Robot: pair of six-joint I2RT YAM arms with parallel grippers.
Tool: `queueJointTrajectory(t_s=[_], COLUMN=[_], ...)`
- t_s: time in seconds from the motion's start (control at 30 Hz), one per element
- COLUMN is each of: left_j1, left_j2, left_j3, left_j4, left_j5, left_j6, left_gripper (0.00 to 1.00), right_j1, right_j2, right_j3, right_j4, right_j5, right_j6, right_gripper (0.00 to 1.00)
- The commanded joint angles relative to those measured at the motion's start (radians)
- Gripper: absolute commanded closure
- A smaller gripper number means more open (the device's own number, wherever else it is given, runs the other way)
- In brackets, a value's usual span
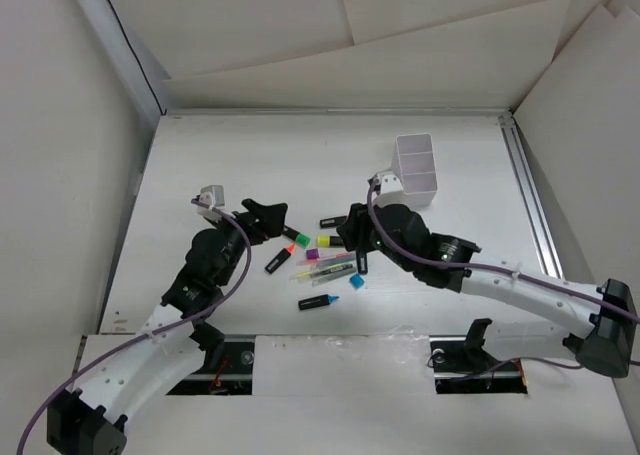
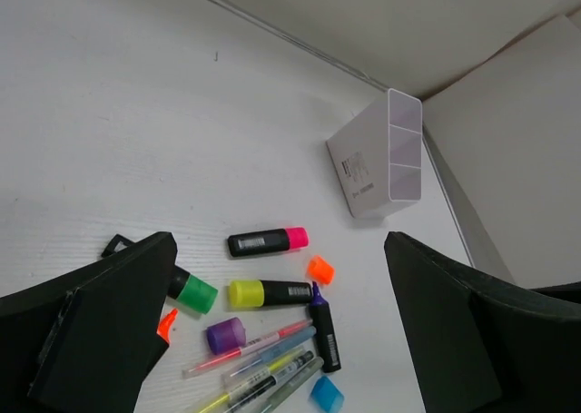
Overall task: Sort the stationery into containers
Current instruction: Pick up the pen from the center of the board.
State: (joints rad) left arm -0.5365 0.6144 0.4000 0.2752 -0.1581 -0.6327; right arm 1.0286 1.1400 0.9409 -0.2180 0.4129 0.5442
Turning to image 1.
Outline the blue highlighter cap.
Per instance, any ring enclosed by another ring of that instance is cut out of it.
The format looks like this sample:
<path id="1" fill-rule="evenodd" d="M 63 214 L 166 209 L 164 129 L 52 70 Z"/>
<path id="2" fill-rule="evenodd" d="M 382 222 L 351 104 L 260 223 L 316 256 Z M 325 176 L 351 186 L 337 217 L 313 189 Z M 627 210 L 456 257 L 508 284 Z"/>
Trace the blue highlighter cap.
<path id="1" fill-rule="evenodd" d="M 359 274 L 352 275 L 349 278 L 349 283 L 355 290 L 358 290 L 365 285 L 364 279 Z"/>

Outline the pink clear pen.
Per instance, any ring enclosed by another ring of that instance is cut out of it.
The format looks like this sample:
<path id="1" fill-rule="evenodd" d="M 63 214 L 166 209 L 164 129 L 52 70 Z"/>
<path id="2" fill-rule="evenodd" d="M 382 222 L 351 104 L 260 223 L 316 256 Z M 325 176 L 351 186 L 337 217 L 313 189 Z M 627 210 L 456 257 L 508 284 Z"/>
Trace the pink clear pen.
<path id="1" fill-rule="evenodd" d="M 311 265 L 326 265 L 335 263 L 344 263 L 355 259 L 354 253 L 340 253 L 332 256 L 319 257 L 316 259 L 301 260 L 297 263 L 298 266 L 311 266 Z"/>

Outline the green cap black highlighter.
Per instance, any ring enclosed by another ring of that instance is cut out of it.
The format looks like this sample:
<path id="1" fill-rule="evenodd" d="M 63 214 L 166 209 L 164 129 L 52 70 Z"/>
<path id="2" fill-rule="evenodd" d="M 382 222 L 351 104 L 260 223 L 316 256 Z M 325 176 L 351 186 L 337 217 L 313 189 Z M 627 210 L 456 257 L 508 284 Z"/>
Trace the green cap black highlighter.
<path id="1" fill-rule="evenodd" d="M 282 235 L 302 248 L 306 248 L 311 242 L 311 239 L 307 235 L 288 226 L 284 226 Z"/>

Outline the blue clear pen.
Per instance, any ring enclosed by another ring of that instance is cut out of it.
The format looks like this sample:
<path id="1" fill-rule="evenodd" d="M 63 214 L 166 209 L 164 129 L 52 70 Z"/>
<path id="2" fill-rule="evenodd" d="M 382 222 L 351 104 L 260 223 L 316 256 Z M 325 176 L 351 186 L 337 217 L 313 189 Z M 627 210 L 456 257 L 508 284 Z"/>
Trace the blue clear pen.
<path id="1" fill-rule="evenodd" d="M 350 266 L 353 263 L 354 263 L 353 261 L 329 261 L 327 263 L 316 264 L 310 270 L 318 271 L 318 270 L 324 270 L 324 269 L 331 269 L 335 267 Z"/>

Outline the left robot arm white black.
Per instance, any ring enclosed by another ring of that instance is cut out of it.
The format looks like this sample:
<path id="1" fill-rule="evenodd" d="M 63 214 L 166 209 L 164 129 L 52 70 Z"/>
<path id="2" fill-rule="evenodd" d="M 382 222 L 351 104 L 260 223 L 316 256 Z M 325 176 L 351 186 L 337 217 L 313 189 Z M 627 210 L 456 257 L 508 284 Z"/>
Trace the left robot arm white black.
<path id="1" fill-rule="evenodd" d="M 46 406 L 47 442 L 60 454 L 120 454 L 135 416 L 196 371 L 222 362 L 225 336 L 207 319 L 235 292 L 238 263 L 251 249 L 280 236 L 287 205 L 242 202 L 226 214 L 202 198 L 193 204 L 209 228 L 191 242 L 182 269 L 134 338 L 105 353 L 87 369 L 99 372 L 82 384 L 67 382 Z"/>

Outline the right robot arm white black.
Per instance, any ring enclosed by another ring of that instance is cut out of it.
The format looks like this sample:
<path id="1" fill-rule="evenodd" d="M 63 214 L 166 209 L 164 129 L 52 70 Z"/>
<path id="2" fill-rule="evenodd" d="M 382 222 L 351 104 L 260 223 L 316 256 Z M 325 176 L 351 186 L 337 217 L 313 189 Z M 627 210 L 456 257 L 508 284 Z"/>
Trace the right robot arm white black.
<path id="1" fill-rule="evenodd" d="M 355 203 L 337 233 L 347 250 L 378 251 L 429 287 L 485 297 L 540 317 L 538 323 L 502 326 L 490 318 L 474 320 L 453 355 L 452 370 L 462 379 L 517 359 L 568 359 L 577 369 L 609 378 L 629 374 L 639 317 L 623 282 L 609 279 L 597 286 L 530 275 L 515 263 L 492 261 L 469 240 L 430 231 L 402 204 Z"/>

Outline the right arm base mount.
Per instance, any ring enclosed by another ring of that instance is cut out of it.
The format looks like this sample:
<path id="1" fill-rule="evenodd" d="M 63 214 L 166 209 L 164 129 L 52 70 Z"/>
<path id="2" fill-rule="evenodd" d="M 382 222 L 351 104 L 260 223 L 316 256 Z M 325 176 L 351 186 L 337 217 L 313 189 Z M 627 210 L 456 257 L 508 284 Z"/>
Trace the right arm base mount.
<path id="1" fill-rule="evenodd" d="M 465 335 L 429 337 L 427 366 L 438 395 L 528 393 L 519 359 L 499 362 L 484 350 L 489 318 L 476 319 Z"/>

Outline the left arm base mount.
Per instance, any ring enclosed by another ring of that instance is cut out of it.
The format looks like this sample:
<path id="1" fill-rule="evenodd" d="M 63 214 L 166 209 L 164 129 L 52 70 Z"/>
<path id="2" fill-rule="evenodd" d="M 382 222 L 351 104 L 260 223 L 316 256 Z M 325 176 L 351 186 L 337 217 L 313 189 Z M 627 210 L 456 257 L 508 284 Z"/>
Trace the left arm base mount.
<path id="1" fill-rule="evenodd" d="M 180 381 L 174 396 L 244 396 L 252 394 L 254 336 L 227 336 L 208 323 L 195 327 L 191 338 L 204 353 L 203 365 Z"/>

